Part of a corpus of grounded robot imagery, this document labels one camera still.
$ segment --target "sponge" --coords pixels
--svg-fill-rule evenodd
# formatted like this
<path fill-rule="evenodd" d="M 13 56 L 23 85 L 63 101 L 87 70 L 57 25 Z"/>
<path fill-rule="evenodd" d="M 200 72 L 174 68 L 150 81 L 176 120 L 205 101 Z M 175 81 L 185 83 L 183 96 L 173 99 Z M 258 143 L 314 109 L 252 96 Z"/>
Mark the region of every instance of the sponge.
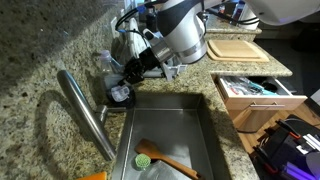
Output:
<path fill-rule="evenodd" d="M 103 172 L 92 174 L 76 180 L 106 180 L 106 179 L 107 179 L 107 172 L 103 171 Z"/>
<path fill-rule="evenodd" d="M 151 158 L 145 154 L 138 154 L 135 161 L 139 170 L 145 170 L 150 165 Z"/>

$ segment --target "faucet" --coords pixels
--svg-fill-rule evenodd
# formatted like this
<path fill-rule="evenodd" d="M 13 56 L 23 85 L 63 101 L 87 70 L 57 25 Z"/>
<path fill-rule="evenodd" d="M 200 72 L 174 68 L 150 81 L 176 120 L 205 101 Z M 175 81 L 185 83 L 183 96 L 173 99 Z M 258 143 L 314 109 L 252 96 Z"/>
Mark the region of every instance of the faucet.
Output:
<path fill-rule="evenodd" d="M 90 138 L 105 160 L 113 160 L 116 151 L 103 128 L 108 111 L 107 106 L 99 105 L 97 112 L 94 113 L 78 84 L 68 71 L 60 70 L 57 78 L 64 95 L 79 118 L 80 130 Z M 112 109 L 115 112 L 125 110 L 125 108 Z"/>

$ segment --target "wooden cabinet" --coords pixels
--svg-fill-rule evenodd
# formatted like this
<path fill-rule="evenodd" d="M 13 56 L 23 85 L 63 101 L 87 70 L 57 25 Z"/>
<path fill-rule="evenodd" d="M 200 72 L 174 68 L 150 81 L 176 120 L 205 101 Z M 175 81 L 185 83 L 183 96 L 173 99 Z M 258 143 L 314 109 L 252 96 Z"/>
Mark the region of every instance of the wooden cabinet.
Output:
<path fill-rule="evenodd" d="M 294 110 L 307 99 L 292 95 L 273 77 L 267 81 L 277 87 L 278 95 L 237 95 L 223 81 L 223 76 L 212 78 L 239 132 L 257 132 L 278 110 Z"/>

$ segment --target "drawer handle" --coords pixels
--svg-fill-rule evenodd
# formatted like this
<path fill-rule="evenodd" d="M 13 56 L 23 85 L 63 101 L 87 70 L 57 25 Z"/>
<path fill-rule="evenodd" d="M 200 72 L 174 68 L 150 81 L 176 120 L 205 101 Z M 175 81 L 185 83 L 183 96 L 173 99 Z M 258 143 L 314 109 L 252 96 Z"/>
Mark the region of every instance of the drawer handle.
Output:
<path fill-rule="evenodd" d="M 285 105 L 277 104 L 276 102 L 273 102 L 272 104 L 256 104 L 256 102 L 252 102 L 252 104 L 249 105 L 249 107 L 272 107 L 272 108 L 283 108 Z"/>

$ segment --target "wooden spatula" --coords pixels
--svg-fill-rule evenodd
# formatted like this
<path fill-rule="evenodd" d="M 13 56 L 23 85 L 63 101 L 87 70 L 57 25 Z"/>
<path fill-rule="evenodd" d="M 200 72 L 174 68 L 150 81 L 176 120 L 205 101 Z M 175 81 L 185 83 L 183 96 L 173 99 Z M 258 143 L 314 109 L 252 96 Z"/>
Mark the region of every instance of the wooden spatula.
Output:
<path fill-rule="evenodd" d="M 162 154 L 158 150 L 157 146 L 147 139 L 141 139 L 139 144 L 135 147 L 135 151 L 137 153 L 143 153 L 153 160 L 161 160 L 193 180 L 204 180 L 204 177 L 202 177 L 197 171 Z"/>

